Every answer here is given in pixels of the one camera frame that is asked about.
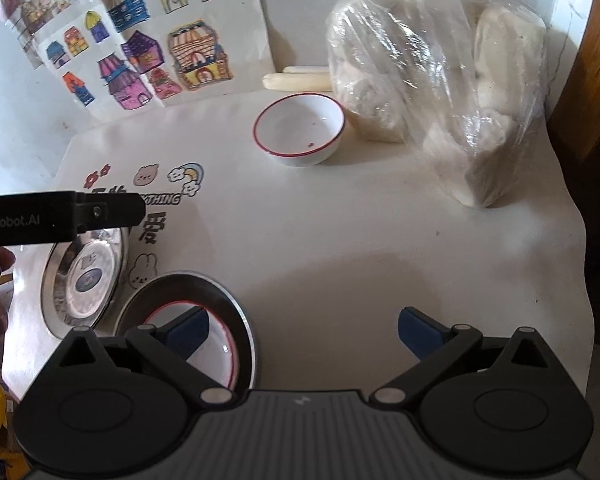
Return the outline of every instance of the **white bowl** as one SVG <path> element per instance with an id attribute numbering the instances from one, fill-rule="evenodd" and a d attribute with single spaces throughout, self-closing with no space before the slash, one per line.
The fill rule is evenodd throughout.
<path id="1" fill-rule="evenodd" d="M 286 166 L 313 166 L 338 149 L 344 110 L 326 95 L 294 94 L 265 108 L 253 125 L 253 139 Z"/>

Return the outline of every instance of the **plate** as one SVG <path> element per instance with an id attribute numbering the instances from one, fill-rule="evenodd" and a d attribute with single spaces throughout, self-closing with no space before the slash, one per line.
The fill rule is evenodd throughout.
<path id="1" fill-rule="evenodd" d="M 161 327 L 196 306 L 209 316 L 209 335 L 206 341 L 187 358 L 187 363 L 208 375 L 217 383 L 233 390 L 238 379 L 238 354 L 229 329 L 203 305 L 191 301 L 173 301 L 159 307 L 144 322 Z"/>
<path id="2" fill-rule="evenodd" d="M 99 229 L 51 249 L 40 302 L 50 332 L 63 338 L 74 326 L 93 327 L 109 305 L 126 266 L 127 233 Z"/>

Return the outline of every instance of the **clear plastic bag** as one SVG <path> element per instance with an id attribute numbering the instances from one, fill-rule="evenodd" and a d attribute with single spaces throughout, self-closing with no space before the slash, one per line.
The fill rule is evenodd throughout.
<path id="1" fill-rule="evenodd" d="M 542 118 L 545 38 L 517 0 L 342 0 L 333 89 L 363 137 L 414 142 L 461 203 L 486 207 Z"/>

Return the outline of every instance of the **blue house drawing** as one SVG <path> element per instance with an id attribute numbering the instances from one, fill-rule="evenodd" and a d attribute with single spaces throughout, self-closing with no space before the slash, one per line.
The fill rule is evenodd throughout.
<path id="1" fill-rule="evenodd" d="M 52 41 L 46 48 L 46 56 L 48 60 L 54 64 L 56 68 L 68 63 L 71 57 L 64 51 L 64 48 L 57 41 Z"/>
<path id="2" fill-rule="evenodd" d="M 108 0 L 107 11 L 118 32 L 149 19 L 144 0 Z"/>

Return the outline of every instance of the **table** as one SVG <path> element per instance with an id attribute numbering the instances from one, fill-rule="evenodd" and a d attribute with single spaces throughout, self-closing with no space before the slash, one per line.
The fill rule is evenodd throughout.
<path id="1" fill-rule="evenodd" d="M 258 387 L 369 393 L 416 363 L 396 331 L 398 313 L 411 305 L 490 336 L 534 326 L 586 389 L 593 318 L 584 224 L 545 129 L 516 187 L 492 208 L 473 210 L 439 189 L 408 146 L 352 132 L 323 164 L 275 163 L 251 139 L 251 126 L 280 96 L 224 96 L 81 134 L 57 187 L 82 189 L 107 163 L 110 174 L 94 186 L 144 192 L 132 183 L 135 172 L 159 163 L 152 186 L 161 179 L 160 192 L 173 191 L 172 168 L 201 164 L 196 195 L 164 206 L 167 225 L 181 234 L 158 234 L 160 254 L 169 255 L 158 270 L 203 272 L 233 293 L 258 341 Z M 146 251 L 132 238 L 130 261 Z M 17 254 L 2 371 L 17 396 L 58 344 L 39 306 L 49 249 Z M 125 284 L 101 332 L 112 330 L 131 292 Z"/>

